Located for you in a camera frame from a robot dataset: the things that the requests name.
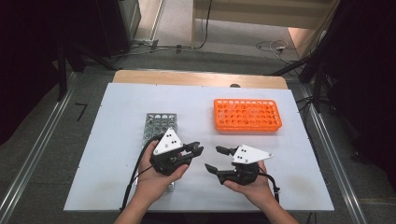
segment floor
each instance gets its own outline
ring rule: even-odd
[[[176,9],[180,12],[180,16],[189,14],[187,10],[179,7],[183,4],[187,6],[191,1],[184,1],[183,4],[176,6],[175,2],[164,2],[163,13],[153,35],[153,39],[159,39],[159,45],[190,44],[188,37],[190,30],[187,24],[177,26],[172,23],[174,24],[173,28],[165,26],[165,24],[171,23],[166,20],[172,19],[172,16],[169,15],[172,14],[169,8]],[[290,46],[289,52],[283,51],[279,54],[281,58],[287,61],[298,60],[298,56],[292,50],[293,45],[286,32],[287,29],[263,26],[260,27],[263,31],[261,33],[256,32],[258,30],[256,26],[252,26],[254,31],[250,32],[243,30],[248,29],[247,27],[237,28],[238,24],[234,24],[232,27],[237,31],[227,30],[231,29],[230,25],[225,24],[221,28],[220,23],[209,21],[207,45],[200,50],[182,50],[181,53],[175,53],[174,50],[160,50],[153,53],[142,53],[147,49],[138,48],[131,50],[126,55],[115,57],[110,62],[125,69],[166,69],[265,75],[277,71],[286,63],[276,57],[271,50],[258,49],[256,44],[264,41],[271,43],[278,39],[288,41]],[[170,35],[167,35],[166,31],[170,31],[171,28],[177,30],[173,30]],[[218,30],[223,30],[224,33],[212,32]],[[251,34],[251,36],[244,38],[240,35],[242,32]],[[149,36],[142,35],[141,38],[147,39]],[[106,70],[89,59],[86,60],[86,64],[87,68],[84,74],[70,72],[70,92],[67,101],[56,102],[58,89],[54,87],[29,114],[11,139],[0,146],[0,194],[5,198],[9,193],[13,193],[9,187],[12,183],[15,184],[26,158],[30,158],[29,154],[35,151],[35,156],[39,158],[34,164],[35,169],[28,174],[28,182],[24,185],[22,183],[19,187],[21,194],[17,195],[17,200],[13,205],[15,207],[9,207],[12,213],[4,216],[7,209],[2,204],[0,223],[112,223],[117,217],[118,213],[114,212],[66,213],[63,211],[64,202],[73,183],[74,174],[106,85],[114,77],[114,71]],[[301,69],[296,69],[296,71],[282,76],[288,81],[288,87],[292,90],[296,100],[305,98],[306,90],[312,88],[309,84],[302,85],[297,81],[296,76],[300,71]],[[79,119],[81,105],[87,105],[87,107]],[[53,111],[56,107],[60,107],[63,113],[54,121],[54,126],[48,128],[46,124],[48,124],[49,118],[54,117]],[[320,116],[361,206],[364,220],[356,221],[352,217],[353,213],[347,207],[337,173],[323,144],[323,136],[318,131],[315,112],[312,111],[306,116],[302,112],[302,119],[306,118],[306,127],[311,135],[313,148],[318,153],[319,167],[323,178],[328,183],[328,191],[335,208],[333,212],[317,212],[317,223],[394,223],[396,194],[389,185],[386,175],[372,164],[351,159],[354,149],[350,145],[341,117],[334,114],[326,104],[321,107]],[[40,135],[46,129],[51,133],[51,136]],[[36,145],[37,139],[45,139],[45,144]],[[309,218],[309,213],[306,212],[295,211],[291,214],[300,223],[306,223]],[[207,219],[206,214],[185,214],[185,216],[190,224],[204,223]]]

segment gray floor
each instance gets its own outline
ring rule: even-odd
[[[284,33],[280,38],[290,37]],[[208,41],[212,46],[215,46],[215,42]],[[134,49],[129,53],[141,51],[145,50]],[[219,53],[203,49],[201,51],[183,50],[176,54],[174,50],[169,49],[147,54],[125,55],[110,61],[124,69],[163,69],[248,75],[271,74],[285,66],[285,63],[274,57],[271,52],[261,53],[263,54]],[[294,60],[294,57],[290,55],[289,59]],[[87,65],[85,72],[78,74],[74,92],[8,223],[112,223],[117,217],[118,213],[66,213],[63,211],[106,85],[112,81],[115,74],[114,71],[108,71],[90,60],[87,61]],[[304,98],[302,85],[296,81],[296,72],[300,71],[301,69],[296,69],[283,76],[288,81],[288,86],[296,100]],[[35,140],[56,104],[57,93],[58,88],[54,87],[29,114],[11,139],[0,146],[0,195],[5,195],[9,184],[21,169],[35,144]],[[79,121],[78,117],[82,108],[76,103],[88,105]],[[337,115],[332,115],[326,105],[322,105],[322,110],[322,116],[340,160],[357,197],[362,201],[361,207],[368,223],[394,223],[396,206],[391,199],[394,199],[396,195],[386,175],[372,164],[350,159],[354,149],[350,145],[341,119]],[[306,124],[318,152],[321,172],[329,183],[328,190],[335,208],[333,212],[317,213],[318,223],[352,223],[345,199],[310,116]],[[291,213],[300,223],[307,221],[308,213]],[[186,217],[190,224],[204,223],[207,214],[186,214]]]

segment white table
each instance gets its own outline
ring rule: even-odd
[[[283,126],[276,133],[228,135],[216,132],[216,98],[272,99]],[[332,200],[321,176],[298,108],[289,90],[149,84],[108,84],[87,146],[70,189],[65,211],[118,211],[139,155],[146,114],[176,113],[177,134],[188,144],[199,141],[203,154],[193,159],[173,192],[150,211],[257,211],[241,194],[222,186],[205,163],[230,169],[231,157],[215,146],[244,144],[272,152],[265,161],[281,188],[280,204],[290,211],[331,211]]]

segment wooden panel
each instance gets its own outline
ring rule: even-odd
[[[217,87],[238,84],[242,88],[288,89],[283,77],[157,70],[120,70],[114,76],[113,82]]]

